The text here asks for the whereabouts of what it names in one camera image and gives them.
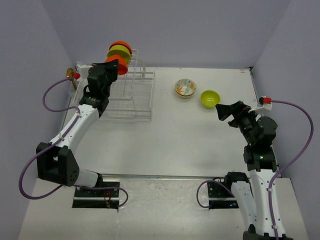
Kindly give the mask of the blue yellow patterned bowl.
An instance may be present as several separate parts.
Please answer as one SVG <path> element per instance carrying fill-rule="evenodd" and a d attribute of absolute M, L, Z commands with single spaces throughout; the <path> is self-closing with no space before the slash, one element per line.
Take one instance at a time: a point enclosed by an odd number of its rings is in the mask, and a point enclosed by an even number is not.
<path fill-rule="evenodd" d="M 180 98 L 190 98 L 191 96 L 193 96 L 196 92 L 195 91 L 190 91 L 189 93 L 187 94 L 184 94 L 184 93 L 180 93 L 178 91 L 175 91 L 175 93 L 180 97 Z"/>

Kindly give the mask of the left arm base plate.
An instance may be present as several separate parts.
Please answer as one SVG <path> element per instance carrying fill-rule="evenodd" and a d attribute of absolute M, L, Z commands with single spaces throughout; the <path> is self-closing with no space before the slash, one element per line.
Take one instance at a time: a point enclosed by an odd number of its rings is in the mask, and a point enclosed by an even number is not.
<path fill-rule="evenodd" d="M 119 209 L 119 181 L 104 181 L 104 190 L 75 189 L 72 208 L 74 209 Z"/>

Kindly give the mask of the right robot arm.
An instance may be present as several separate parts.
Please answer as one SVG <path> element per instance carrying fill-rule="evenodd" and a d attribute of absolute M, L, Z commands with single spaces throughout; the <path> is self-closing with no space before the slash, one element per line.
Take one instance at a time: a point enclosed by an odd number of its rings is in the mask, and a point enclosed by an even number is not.
<path fill-rule="evenodd" d="M 258 108 L 238 101 L 231 105 L 215 106 L 218 119 L 233 116 L 228 125 L 238 128 L 247 145 L 243 158 L 248 174 L 228 172 L 224 177 L 223 191 L 235 197 L 245 225 L 244 240 L 288 240 L 280 216 L 274 176 L 277 164 L 272 142 L 276 137 L 277 123 L 270 117 L 257 118 Z"/>

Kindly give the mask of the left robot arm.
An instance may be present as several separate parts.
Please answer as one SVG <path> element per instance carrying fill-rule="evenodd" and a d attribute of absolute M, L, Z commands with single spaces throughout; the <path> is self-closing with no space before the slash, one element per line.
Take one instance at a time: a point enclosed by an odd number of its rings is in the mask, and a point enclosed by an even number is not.
<path fill-rule="evenodd" d="M 109 104 L 111 85 L 118 79 L 118 60 L 95 63 L 88 70 L 88 84 L 71 120 L 49 143 L 36 148 L 38 177 L 63 186 L 85 187 L 97 197 L 103 193 L 101 174 L 81 169 L 74 153 L 87 130 Z"/>

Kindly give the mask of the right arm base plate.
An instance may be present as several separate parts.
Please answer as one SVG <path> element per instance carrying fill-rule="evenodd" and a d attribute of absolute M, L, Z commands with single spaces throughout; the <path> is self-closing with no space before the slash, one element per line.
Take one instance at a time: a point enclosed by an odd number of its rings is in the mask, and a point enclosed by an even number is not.
<path fill-rule="evenodd" d="M 209 209 L 238 209 L 238 203 L 236 199 L 230 194 L 225 188 L 221 185 L 208 182 L 207 183 L 208 191 L 208 203 Z"/>

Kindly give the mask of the white floral patterned bowl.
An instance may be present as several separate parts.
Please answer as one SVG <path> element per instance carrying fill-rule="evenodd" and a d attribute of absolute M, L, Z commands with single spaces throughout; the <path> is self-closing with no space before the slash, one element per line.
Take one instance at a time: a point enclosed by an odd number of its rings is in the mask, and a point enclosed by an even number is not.
<path fill-rule="evenodd" d="M 196 92 L 197 86 L 193 80 L 188 78 L 182 78 L 175 83 L 174 90 L 181 94 L 187 94 L 193 91 Z"/>

